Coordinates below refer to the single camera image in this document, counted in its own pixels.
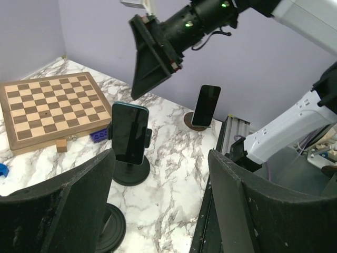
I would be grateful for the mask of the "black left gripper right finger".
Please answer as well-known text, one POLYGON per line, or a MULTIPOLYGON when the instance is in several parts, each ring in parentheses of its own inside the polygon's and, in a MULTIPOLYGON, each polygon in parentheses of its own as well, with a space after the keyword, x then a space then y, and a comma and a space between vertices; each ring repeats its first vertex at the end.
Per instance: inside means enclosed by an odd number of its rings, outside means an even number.
POLYGON ((225 252, 336 252, 336 196, 269 182, 216 150, 210 181, 225 252))

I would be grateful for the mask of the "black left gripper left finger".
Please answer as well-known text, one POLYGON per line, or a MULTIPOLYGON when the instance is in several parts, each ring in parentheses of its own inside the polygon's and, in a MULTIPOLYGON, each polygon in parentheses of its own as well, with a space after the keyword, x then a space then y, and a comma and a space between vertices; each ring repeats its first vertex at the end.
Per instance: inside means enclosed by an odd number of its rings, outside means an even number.
POLYGON ((115 161, 107 149, 1 197, 1 252, 95 252, 115 161))

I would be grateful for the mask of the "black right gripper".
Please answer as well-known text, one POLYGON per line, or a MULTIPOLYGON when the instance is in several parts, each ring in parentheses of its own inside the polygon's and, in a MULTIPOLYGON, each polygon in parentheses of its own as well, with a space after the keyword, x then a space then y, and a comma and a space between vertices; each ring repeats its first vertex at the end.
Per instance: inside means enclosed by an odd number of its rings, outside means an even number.
POLYGON ((131 97, 137 100, 182 69, 183 54, 177 52, 153 15, 129 20, 136 46, 131 97))

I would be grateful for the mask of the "black round-base phone stand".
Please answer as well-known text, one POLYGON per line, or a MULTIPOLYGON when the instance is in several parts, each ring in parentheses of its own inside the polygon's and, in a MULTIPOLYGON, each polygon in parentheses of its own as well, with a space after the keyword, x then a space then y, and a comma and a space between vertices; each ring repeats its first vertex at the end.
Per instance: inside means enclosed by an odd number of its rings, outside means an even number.
POLYGON ((107 203, 95 252, 114 252, 126 234, 126 220, 118 207, 107 203))

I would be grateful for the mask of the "black screen silver phone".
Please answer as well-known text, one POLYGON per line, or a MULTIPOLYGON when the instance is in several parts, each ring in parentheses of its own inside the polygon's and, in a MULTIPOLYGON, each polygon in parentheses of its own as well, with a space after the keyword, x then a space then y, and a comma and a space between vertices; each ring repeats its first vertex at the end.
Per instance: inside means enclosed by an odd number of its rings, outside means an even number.
POLYGON ((194 109, 195 122, 205 125, 211 124, 220 93, 220 86, 207 84, 201 86, 194 109))

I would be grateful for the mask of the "black ball-joint phone stand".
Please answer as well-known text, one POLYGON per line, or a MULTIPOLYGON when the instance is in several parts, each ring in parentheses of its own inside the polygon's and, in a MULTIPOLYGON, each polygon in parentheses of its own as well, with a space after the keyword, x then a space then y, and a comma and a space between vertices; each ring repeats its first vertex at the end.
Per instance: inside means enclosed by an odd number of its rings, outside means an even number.
MULTIPOLYGON (((151 143, 152 129, 146 129, 145 132, 145 148, 148 148, 151 143)), ((107 126, 107 138, 112 139, 112 122, 107 126)), ((131 187, 144 182, 150 174, 150 162, 144 155, 143 162, 140 165, 124 163, 121 161, 115 162, 113 180, 123 186, 131 187)))

